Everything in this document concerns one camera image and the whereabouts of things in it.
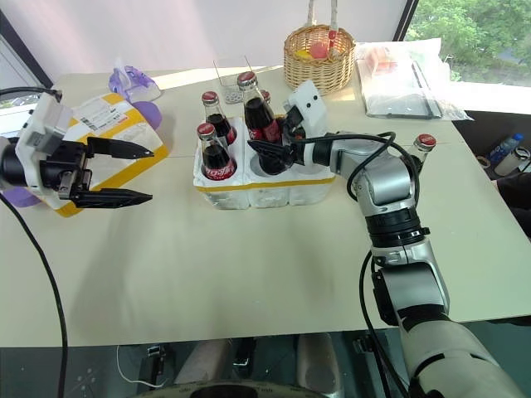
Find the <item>green foliage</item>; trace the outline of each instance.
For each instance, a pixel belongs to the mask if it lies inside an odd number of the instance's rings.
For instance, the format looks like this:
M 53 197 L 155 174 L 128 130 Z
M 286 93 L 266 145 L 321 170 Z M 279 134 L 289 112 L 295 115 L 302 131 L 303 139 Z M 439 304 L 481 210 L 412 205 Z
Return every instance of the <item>green foliage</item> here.
M 453 80 L 531 85 L 530 27 L 531 0 L 420 0 L 406 40 L 440 37 Z

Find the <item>white wall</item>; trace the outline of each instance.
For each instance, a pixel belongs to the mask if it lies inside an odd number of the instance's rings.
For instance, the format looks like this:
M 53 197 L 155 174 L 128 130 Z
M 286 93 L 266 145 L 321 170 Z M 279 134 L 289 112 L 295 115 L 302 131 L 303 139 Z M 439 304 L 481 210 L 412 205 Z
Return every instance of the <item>white wall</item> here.
M 406 0 L 339 0 L 338 21 L 357 41 L 388 41 Z M 2 10 L 52 80 L 110 72 L 116 56 L 144 70 L 212 66 L 246 54 L 282 63 L 286 36 L 305 23 L 307 0 L 2 0 Z M 329 0 L 316 0 L 329 22 Z

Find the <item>styrofoam holder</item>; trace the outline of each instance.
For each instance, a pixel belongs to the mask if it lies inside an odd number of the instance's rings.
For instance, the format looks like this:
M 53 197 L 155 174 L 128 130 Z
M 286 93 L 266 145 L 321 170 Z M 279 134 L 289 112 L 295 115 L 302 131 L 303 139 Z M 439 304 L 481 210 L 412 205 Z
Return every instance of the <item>styrofoam holder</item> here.
M 202 174 L 201 143 L 197 142 L 193 185 L 219 209 L 310 205 L 322 201 L 329 192 L 334 174 L 327 167 L 295 164 L 276 176 L 264 173 L 258 155 L 247 144 L 249 133 L 241 118 L 229 119 L 237 131 L 229 154 L 236 160 L 236 172 L 227 180 L 213 181 Z

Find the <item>clear plastic bag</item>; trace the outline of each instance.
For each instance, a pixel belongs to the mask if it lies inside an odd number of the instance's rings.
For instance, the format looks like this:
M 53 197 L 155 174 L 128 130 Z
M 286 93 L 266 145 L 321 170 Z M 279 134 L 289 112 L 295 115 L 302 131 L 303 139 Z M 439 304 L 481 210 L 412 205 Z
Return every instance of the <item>clear plastic bag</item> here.
M 441 39 L 358 43 L 355 61 L 367 116 L 471 120 L 449 100 Z

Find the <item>table surface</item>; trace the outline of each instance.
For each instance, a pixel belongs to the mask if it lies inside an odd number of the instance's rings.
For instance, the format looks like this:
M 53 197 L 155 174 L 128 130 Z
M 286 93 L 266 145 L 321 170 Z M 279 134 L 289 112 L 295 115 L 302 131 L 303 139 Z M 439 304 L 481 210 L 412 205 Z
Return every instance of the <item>table surface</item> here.
M 359 269 L 370 246 L 363 216 L 336 178 L 313 206 L 219 211 L 192 186 L 200 95 L 219 90 L 212 70 L 154 72 L 155 100 L 171 152 L 127 188 L 153 200 L 62 218 L 45 205 L 22 209 L 56 276 L 73 346 L 365 329 Z M 75 106 L 107 91 L 107 74 L 65 75 L 57 83 Z M 290 93 L 282 69 L 258 79 L 272 107 Z M 329 129 L 419 133 L 438 145 L 421 175 L 418 207 L 451 297 L 456 321 L 531 313 L 531 245 L 451 122 L 370 119 L 353 79 L 324 97 Z M 241 104 L 224 105 L 230 116 Z M 51 287 L 41 261 L 0 207 L 0 347 L 59 346 Z M 368 310 L 379 319 L 366 280 Z

